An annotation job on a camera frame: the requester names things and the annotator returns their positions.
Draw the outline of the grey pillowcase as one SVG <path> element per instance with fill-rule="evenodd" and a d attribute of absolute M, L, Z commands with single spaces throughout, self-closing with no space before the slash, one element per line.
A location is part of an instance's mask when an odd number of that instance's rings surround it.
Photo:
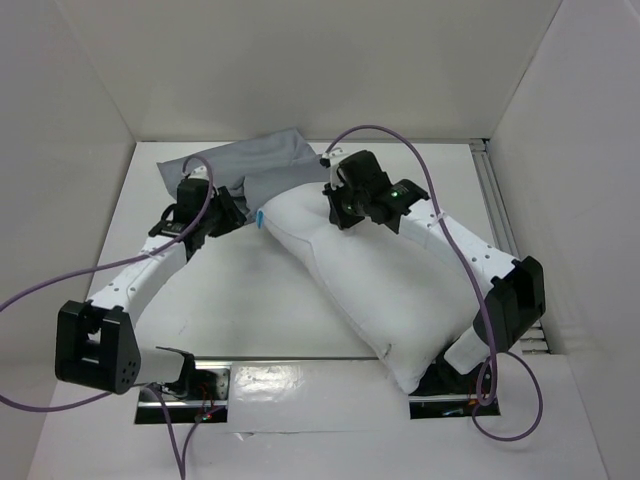
<path fill-rule="evenodd" d="M 225 187 L 251 224 L 268 201 L 283 194 L 285 202 L 302 200 L 327 211 L 322 188 L 329 175 L 320 156 L 295 129 L 202 150 L 197 155 L 213 170 L 215 186 Z"/>

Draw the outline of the white pillow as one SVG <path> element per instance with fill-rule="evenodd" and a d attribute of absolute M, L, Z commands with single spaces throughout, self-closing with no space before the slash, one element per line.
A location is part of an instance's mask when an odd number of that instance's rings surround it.
<path fill-rule="evenodd" d="M 368 220 L 332 225 L 318 183 L 270 199 L 258 217 L 406 394 L 478 312 L 469 280 L 415 243 Z"/>

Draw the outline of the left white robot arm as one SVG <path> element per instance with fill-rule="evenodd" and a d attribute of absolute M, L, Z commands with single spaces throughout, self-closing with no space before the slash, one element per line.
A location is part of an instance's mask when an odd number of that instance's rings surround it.
<path fill-rule="evenodd" d="M 194 355 L 172 347 L 142 349 L 135 328 L 156 295 L 208 238 L 242 227 L 246 218 L 228 190 L 215 186 L 208 164 L 182 173 L 175 202 L 150 229 L 139 254 L 86 301 L 68 301 L 59 310 L 58 380 L 113 394 L 152 384 L 176 399 L 196 390 Z"/>

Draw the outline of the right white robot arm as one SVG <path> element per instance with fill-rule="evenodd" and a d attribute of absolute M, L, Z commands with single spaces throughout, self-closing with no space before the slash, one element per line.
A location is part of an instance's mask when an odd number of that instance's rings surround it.
<path fill-rule="evenodd" d="M 442 353 L 445 361 L 436 369 L 441 388 L 460 391 L 492 350 L 508 351 L 545 313 L 543 268 L 535 258 L 518 260 L 486 243 L 438 211 L 432 196 L 413 181 L 392 182 L 370 151 L 335 150 L 320 163 L 330 174 L 323 193 L 333 225 L 345 230 L 370 219 L 475 279 L 484 307 Z"/>

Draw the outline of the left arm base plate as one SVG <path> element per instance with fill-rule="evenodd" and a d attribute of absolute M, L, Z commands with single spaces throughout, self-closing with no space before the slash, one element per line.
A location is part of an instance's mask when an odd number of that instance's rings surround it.
<path fill-rule="evenodd" d="M 186 382 L 156 383 L 140 392 L 134 423 L 165 424 L 162 398 L 170 421 L 177 425 L 224 424 L 228 421 L 231 365 L 197 361 Z"/>

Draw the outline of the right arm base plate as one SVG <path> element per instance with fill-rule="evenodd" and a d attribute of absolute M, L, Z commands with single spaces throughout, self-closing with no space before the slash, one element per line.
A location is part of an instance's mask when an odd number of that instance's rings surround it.
<path fill-rule="evenodd" d="M 471 417 L 478 404 L 480 365 L 461 375 L 446 362 L 433 362 L 408 396 L 411 420 Z"/>

